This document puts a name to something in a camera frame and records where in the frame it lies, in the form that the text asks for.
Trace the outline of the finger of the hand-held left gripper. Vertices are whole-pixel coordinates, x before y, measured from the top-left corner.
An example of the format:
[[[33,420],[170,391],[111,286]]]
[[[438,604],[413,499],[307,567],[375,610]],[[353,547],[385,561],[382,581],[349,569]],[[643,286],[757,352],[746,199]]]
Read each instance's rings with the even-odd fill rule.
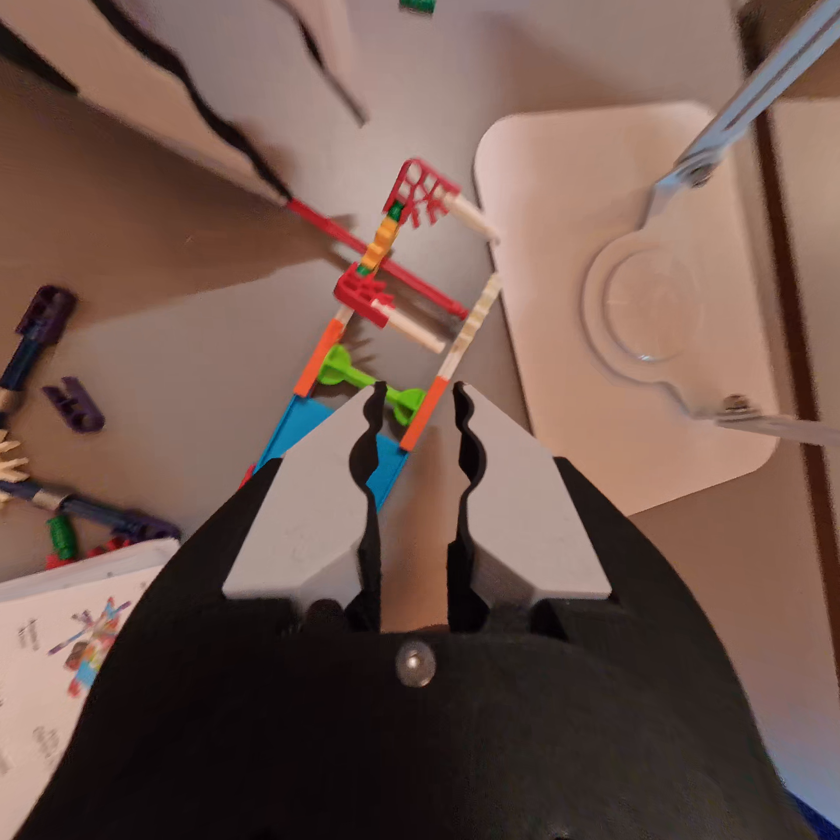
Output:
[[[361,48],[344,1],[275,1],[298,26],[310,56],[359,126],[368,123]]]
[[[86,104],[281,206],[288,188],[239,129],[219,118],[179,59],[112,2],[1,2],[2,25]]]

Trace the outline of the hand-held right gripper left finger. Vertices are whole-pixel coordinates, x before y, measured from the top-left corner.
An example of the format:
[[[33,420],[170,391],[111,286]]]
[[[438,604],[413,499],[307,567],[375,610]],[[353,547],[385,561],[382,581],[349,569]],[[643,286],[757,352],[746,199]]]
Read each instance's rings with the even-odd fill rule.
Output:
[[[367,482],[379,465],[385,384],[356,393],[281,457],[222,587],[228,600],[329,600],[382,627],[381,538]]]

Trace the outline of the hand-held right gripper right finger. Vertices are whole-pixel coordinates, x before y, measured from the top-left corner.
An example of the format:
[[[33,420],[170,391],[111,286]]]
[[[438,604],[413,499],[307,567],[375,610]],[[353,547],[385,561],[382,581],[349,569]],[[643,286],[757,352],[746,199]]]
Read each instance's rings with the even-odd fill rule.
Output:
[[[454,384],[468,480],[447,557],[447,620],[478,632],[491,612],[604,601],[613,588],[550,451],[473,385]]]

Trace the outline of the colourful toy construction model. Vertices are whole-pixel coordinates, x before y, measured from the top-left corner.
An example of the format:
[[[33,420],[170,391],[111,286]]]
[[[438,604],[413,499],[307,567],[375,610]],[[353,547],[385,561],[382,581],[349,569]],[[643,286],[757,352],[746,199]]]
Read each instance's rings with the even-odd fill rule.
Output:
[[[406,160],[395,179],[382,209],[383,218],[372,241],[364,244],[338,223],[317,213],[304,202],[293,199],[290,208],[298,216],[313,223],[324,233],[344,243],[360,256],[339,277],[333,295],[339,309],[322,332],[314,351],[300,373],[292,397],[260,459],[250,466],[243,479],[246,483],[262,466],[281,458],[290,447],[308,435],[334,411],[313,395],[317,385],[348,385],[359,391],[375,383],[375,378],[354,366],[343,339],[353,318],[363,319],[378,329],[386,329],[385,319],[373,310],[371,302],[379,300],[398,309],[393,294],[380,278],[382,272],[399,280],[421,299],[454,316],[459,331],[445,341],[444,359],[428,389],[396,390],[388,385],[385,403],[403,430],[399,440],[377,435],[379,465],[367,481],[378,510],[389,496],[402,473],[409,455],[429,424],[446,389],[454,382],[455,373],[487,315],[501,294],[498,274],[489,277],[472,309],[467,309],[440,289],[426,283],[391,257],[401,230],[411,224],[419,228],[421,212],[430,224],[448,213],[444,198],[447,193],[462,193],[456,182],[420,158]]]

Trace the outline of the white toy rod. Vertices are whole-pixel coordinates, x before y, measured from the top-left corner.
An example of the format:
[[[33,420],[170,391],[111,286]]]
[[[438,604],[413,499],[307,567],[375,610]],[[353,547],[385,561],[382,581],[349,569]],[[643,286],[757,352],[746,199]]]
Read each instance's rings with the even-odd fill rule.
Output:
[[[445,350],[445,341],[402,311],[387,306],[379,300],[373,300],[371,306],[375,312],[383,316],[386,328],[399,332],[433,354],[441,354]]]
[[[454,215],[461,223],[477,232],[487,242],[498,245],[501,237],[490,224],[487,217],[472,202],[464,198],[462,193],[448,192],[444,197],[444,205],[449,214]]]

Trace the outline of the red toy connector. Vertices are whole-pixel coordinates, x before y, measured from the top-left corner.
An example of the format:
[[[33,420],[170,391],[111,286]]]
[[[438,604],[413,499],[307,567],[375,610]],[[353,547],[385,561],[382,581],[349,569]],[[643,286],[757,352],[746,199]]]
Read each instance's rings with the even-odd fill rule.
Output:
[[[94,547],[93,549],[82,554],[75,554],[74,556],[61,556],[56,552],[50,553],[45,559],[45,570],[52,571],[58,568],[77,563],[81,560],[92,559],[100,555],[121,550],[132,545],[133,542],[123,537],[113,537],[109,541]]]

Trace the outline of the purple toy connector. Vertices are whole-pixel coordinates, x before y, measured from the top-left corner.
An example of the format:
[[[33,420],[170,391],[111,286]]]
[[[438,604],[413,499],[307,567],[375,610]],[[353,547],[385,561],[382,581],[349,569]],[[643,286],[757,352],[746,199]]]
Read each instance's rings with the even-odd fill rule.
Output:
[[[73,433],[97,434],[103,430],[105,416],[77,377],[62,377],[60,385],[44,385],[40,390]]]

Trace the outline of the blue rod snowflake assembly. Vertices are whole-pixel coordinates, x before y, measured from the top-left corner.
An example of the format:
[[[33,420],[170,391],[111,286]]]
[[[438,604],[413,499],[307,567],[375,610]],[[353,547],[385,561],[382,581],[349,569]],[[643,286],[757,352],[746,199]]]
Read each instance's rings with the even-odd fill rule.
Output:
[[[180,540],[181,530],[168,521],[142,511],[109,507],[74,490],[51,490],[28,478],[26,458],[6,458],[19,446],[17,440],[8,436],[9,420],[23,399],[36,365],[47,350],[58,343],[76,306],[77,297],[70,290],[43,286],[36,291],[16,327],[19,337],[17,348],[1,375],[2,503],[16,499],[56,515],[81,518],[108,529],[114,538],[130,543]]]

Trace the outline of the white metal stand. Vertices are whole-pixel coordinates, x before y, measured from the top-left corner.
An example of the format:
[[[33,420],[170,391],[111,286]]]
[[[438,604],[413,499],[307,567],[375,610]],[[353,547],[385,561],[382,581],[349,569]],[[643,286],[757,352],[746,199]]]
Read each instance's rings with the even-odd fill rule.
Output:
[[[689,101],[511,115],[476,152],[532,433],[626,515],[747,475],[779,414],[731,147],[838,41],[819,2],[713,116]]]

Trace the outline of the instruction booklet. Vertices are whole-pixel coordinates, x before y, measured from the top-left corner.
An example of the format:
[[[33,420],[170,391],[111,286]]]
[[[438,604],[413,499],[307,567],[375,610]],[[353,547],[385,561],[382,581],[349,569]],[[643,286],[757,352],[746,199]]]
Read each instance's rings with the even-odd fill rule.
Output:
[[[117,635],[180,547],[139,542],[2,583],[2,838],[34,808]]]

